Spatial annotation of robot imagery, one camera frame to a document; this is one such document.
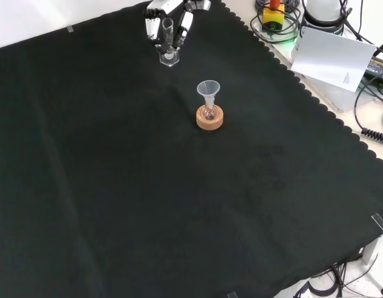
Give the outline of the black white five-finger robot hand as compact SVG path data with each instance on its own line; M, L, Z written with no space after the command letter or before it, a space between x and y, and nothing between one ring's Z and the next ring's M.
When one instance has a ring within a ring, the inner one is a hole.
M179 21L179 27L175 42L167 42L160 37L162 20L169 17L179 6L183 8L183 14ZM171 45L179 50L189 34L193 22L195 10L209 11L210 1L181 1L181 0L155 0L149 3L145 11L145 27L147 38L155 46L160 54L167 53Z

